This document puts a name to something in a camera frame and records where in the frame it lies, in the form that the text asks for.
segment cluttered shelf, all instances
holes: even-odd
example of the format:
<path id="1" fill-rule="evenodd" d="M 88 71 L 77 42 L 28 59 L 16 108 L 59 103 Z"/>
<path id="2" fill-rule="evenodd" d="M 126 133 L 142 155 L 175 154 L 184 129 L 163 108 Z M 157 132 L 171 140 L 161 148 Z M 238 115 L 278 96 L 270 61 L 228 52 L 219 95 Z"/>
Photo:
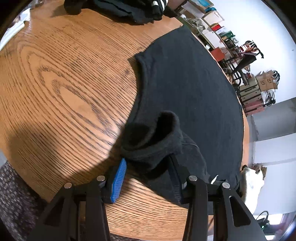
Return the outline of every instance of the cluttered shelf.
<path id="1" fill-rule="evenodd" d="M 254 41 L 238 41 L 239 36 L 227 28 L 225 19 L 208 0 L 185 1 L 177 11 L 177 19 L 201 40 L 232 82 L 246 115 L 275 103 L 280 75 L 275 70 L 252 74 L 256 56 L 264 58 Z"/>

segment metal screw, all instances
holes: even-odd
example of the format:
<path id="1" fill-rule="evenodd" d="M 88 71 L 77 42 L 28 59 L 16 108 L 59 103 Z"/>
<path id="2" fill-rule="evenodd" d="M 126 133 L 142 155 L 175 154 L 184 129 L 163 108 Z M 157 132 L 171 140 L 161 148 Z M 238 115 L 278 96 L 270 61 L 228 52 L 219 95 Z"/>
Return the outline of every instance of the metal screw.
<path id="1" fill-rule="evenodd" d="M 105 176 L 101 175 L 101 176 L 98 176 L 96 177 L 96 180 L 99 181 L 99 182 L 102 182 L 105 180 Z"/>
<path id="2" fill-rule="evenodd" d="M 230 188 L 230 184 L 229 183 L 222 183 L 222 187 L 224 187 L 224 188 Z"/>
<path id="3" fill-rule="evenodd" d="M 197 181 L 197 176 L 191 175 L 189 176 L 189 180 L 195 182 Z"/>
<path id="4" fill-rule="evenodd" d="M 65 183 L 64 188 L 69 189 L 72 187 L 72 183 Z"/>

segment wood grain pattern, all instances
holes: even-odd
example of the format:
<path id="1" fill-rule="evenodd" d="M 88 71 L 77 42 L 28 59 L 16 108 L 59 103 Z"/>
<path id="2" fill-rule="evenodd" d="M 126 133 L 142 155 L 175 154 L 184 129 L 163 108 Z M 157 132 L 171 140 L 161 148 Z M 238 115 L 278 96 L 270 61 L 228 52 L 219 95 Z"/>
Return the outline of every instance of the wood grain pattern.
<path id="1" fill-rule="evenodd" d="M 86 183 L 118 161 L 136 96 L 132 57 L 181 25 L 164 17 L 132 26 L 89 9 L 69 16 L 62 5 L 31 11 L 0 52 L 0 148 L 47 201 L 65 182 Z M 107 206 L 112 233 L 145 240 L 182 239 L 186 215 L 131 174 Z"/>

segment black clothing pile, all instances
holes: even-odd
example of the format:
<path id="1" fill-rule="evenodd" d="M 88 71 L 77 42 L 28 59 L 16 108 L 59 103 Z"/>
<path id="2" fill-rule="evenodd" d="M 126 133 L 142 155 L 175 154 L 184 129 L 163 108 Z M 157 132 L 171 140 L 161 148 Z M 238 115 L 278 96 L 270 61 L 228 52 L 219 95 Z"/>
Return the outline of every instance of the black clothing pile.
<path id="1" fill-rule="evenodd" d="M 178 204 L 162 162 L 173 153 L 191 175 L 205 182 L 218 175 L 217 181 L 227 180 L 236 190 L 242 107 L 217 62 L 186 26 L 155 40 L 135 58 L 141 77 L 121 149 L 141 180 Z"/>
<path id="2" fill-rule="evenodd" d="M 161 20 L 162 15 L 170 18 L 176 13 L 167 6 L 168 0 L 65 0 L 68 14 L 76 15 L 82 8 L 99 9 L 108 14 L 130 19 L 137 24 Z"/>

